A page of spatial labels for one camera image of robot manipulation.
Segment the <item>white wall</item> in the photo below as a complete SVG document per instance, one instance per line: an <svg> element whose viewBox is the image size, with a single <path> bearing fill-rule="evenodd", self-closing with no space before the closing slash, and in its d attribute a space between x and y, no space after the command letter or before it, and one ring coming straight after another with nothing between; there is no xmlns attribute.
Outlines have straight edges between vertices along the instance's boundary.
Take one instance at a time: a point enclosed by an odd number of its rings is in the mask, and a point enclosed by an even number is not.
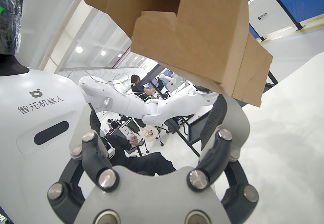
<svg viewBox="0 0 324 224"><path fill-rule="evenodd" d="M251 2L249 23L263 37L293 24L276 0L254 0Z"/></svg>

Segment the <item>black jacket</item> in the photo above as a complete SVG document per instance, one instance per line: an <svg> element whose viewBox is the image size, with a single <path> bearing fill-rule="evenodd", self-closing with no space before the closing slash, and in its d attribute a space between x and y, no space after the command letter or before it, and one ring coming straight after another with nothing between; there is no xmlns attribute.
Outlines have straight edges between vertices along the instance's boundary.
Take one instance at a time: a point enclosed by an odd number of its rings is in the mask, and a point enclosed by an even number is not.
<svg viewBox="0 0 324 224"><path fill-rule="evenodd" d="M132 146L129 144L129 141L126 138L122 138L118 135L107 135L104 138L106 138L109 143L116 149L114 157L110 159L110 163L113 166L127 167L129 159L126 157L124 150L131 149ZM109 150L110 146L104 138L101 138L102 142L105 145L106 149Z"/></svg>

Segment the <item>cardboard box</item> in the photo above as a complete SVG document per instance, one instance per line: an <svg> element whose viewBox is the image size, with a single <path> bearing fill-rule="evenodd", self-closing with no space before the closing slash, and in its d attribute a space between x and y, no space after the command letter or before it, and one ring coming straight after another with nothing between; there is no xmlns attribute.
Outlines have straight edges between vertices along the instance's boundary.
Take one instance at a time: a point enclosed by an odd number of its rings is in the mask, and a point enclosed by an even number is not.
<svg viewBox="0 0 324 224"><path fill-rule="evenodd" d="M85 0L131 50L197 85L260 106L272 56L249 33L247 0Z"/></svg>

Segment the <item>transparent robot face cover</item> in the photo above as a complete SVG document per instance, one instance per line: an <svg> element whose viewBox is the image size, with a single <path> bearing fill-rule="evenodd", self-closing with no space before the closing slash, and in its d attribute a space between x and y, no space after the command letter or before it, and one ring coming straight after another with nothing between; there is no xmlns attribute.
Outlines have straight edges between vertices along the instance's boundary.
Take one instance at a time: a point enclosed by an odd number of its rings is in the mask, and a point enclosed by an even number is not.
<svg viewBox="0 0 324 224"><path fill-rule="evenodd" d="M0 54L15 55L21 44L21 0L0 0Z"/></svg>

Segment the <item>person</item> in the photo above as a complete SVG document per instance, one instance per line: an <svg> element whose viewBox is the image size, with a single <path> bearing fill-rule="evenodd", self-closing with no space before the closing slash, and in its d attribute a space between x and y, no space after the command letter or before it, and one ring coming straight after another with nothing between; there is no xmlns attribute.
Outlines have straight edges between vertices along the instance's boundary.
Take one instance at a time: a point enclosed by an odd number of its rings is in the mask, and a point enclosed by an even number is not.
<svg viewBox="0 0 324 224"><path fill-rule="evenodd" d="M139 81L141 81L141 78L138 75L133 74L131 76L132 91L136 96L139 96L143 101L147 101L153 95L155 88L153 87L152 89L150 89L149 87L138 85L137 83L139 83Z"/></svg>
<svg viewBox="0 0 324 224"><path fill-rule="evenodd" d="M107 125L109 126L109 130L110 130L110 129L113 129L113 128L111 127L111 122L112 122L111 119L108 119L108 120L107 120Z"/></svg>
<svg viewBox="0 0 324 224"><path fill-rule="evenodd" d="M117 130L119 128L119 124L116 121L112 121L110 125L113 130Z"/></svg>
<svg viewBox="0 0 324 224"><path fill-rule="evenodd" d="M125 115L121 115L119 114L120 116L120 123L122 123L123 121L126 122L127 121L127 117Z"/></svg>
<svg viewBox="0 0 324 224"><path fill-rule="evenodd" d="M110 149L107 141L115 148L115 155L110 159L113 166L124 166L135 173L146 172L149 176L154 176L155 173L161 176L176 171L172 162L165 159L160 152L139 157L126 157L124 150L130 150L138 144L135 135L129 141L118 135L107 135L101 139L107 150Z"/></svg>

